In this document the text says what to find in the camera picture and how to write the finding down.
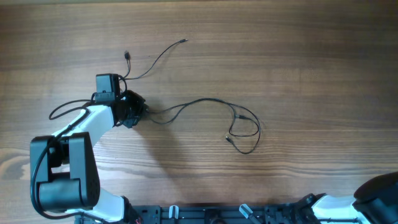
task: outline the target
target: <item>wooden table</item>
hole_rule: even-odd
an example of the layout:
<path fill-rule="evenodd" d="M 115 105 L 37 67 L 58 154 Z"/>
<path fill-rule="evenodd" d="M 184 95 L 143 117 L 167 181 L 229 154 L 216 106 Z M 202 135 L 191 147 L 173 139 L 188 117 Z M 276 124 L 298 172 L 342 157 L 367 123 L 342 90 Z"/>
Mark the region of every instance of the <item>wooden table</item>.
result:
<path fill-rule="evenodd" d="M 153 109 L 201 97 L 246 106 L 264 126 L 259 147 L 237 153 L 224 139 L 230 110 L 199 103 L 170 125 L 106 133 L 94 147 L 102 187 L 164 206 L 351 195 L 398 169 L 397 15 L 387 1 L 3 6 L 0 222 L 54 223 L 30 204 L 29 143 L 77 113 L 49 113 L 90 98 L 96 74 L 124 75 L 125 50 L 139 75 L 184 38 L 129 89 Z M 249 150 L 255 140 L 235 143 Z"/>

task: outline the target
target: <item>robotic arm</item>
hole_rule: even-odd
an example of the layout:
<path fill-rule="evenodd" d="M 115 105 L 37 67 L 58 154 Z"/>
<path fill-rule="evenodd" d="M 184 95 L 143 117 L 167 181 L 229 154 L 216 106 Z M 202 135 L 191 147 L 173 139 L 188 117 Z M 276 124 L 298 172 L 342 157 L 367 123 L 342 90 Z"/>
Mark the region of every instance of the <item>robotic arm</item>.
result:
<path fill-rule="evenodd" d="M 349 197 L 310 194 L 296 203 L 263 207 L 132 206 L 126 197 L 100 187 L 93 146 L 115 126 L 135 126 L 147 106 L 131 90 L 121 93 L 119 75 L 97 75 L 96 89 L 95 101 L 70 125 L 30 144 L 32 176 L 40 155 L 48 149 L 34 179 L 32 201 L 42 211 L 76 214 L 76 224 L 398 223 L 398 172 L 370 180 Z M 62 164 L 69 164 L 70 171 L 52 172 Z"/>

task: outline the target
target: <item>wood grain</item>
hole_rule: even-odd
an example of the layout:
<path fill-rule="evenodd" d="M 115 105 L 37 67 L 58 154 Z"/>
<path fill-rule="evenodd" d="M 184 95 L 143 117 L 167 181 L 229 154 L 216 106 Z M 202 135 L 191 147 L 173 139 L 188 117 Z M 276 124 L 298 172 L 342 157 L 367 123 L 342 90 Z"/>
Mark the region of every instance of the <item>wood grain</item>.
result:
<path fill-rule="evenodd" d="M 224 140 L 231 112 L 201 103 L 167 126 L 106 133 L 94 148 L 102 187 L 134 205 L 352 194 L 398 168 L 397 15 L 389 1 L 0 7 L 0 222 L 54 223 L 30 204 L 29 143 L 76 114 L 48 114 L 89 98 L 96 74 L 125 74 L 125 50 L 139 75 L 183 38 L 129 88 L 153 109 L 201 97 L 243 105 L 263 123 L 258 149 L 238 154 Z"/>

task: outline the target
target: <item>tabletop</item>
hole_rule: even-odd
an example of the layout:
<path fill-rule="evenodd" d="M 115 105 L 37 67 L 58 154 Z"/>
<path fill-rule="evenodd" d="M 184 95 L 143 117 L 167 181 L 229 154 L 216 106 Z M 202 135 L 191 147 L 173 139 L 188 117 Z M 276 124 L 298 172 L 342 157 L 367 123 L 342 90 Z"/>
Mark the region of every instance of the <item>tabletop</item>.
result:
<path fill-rule="evenodd" d="M 30 204 L 29 144 L 78 113 L 54 121 L 49 113 L 89 99 L 96 74 L 126 74 L 125 50 L 133 77 L 180 39 L 189 41 L 128 88 L 153 110 L 203 97 L 245 106 L 261 120 L 257 149 L 242 155 L 225 140 L 226 105 L 197 103 L 168 125 L 143 119 L 107 132 L 94 146 L 104 189 L 162 206 L 352 195 L 398 169 L 397 9 L 389 1 L 0 7 L 0 222 L 54 223 Z M 234 142 L 248 151 L 256 137 Z"/>

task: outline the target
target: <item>white plastic part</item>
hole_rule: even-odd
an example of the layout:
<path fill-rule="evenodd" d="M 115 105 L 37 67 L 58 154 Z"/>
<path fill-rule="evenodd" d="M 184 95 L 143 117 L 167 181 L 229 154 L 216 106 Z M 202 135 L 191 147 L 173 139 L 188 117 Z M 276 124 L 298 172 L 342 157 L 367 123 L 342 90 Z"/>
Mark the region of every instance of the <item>white plastic part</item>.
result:
<path fill-rule="evenodd" d="M 347 197 L 332 197 L 330 195 L 323 196 L 312 206 L 312 210 L 318 219 L 331 220 L 354 220 L 355 218 L 361 220 L 363 224 L 370 224 L 365 216 L 355 210 L 353 203 L 355 198 L 353 196 Z"/>
<path fill-rule="evenodd" d="M 108 106 L 97 105 L 97 106 L 89 106 L 87 107 L 90 113 L 80 124 L 74 127 L 70 132 L 64 134 L 63 136 L 71 136 L 73 133 L 81 133 L 81 132 L 89 132 L 91 145 L 94 145 L 100 140 L 101 136 L 105 134 L 105 132 L 109 131 L 113 127 L 113 114 L 112 109 Z M 85 110 L 82 110 L 70 124 L 75 122 L 77 119 L 81 118 Z M 66 129 L 68 126 L 63 129 L 53 133 L 52 135 L 56 136 L 61 131 Z"/>
<path fill-rule="evenodd" d="M 124 200 L 120 196 L 113 195 L 101 188 L 98 203 L 92 210 L 69 209 L 66 213 L 84 212 L 107 222 L 118 222 L 124 216 Z"/>

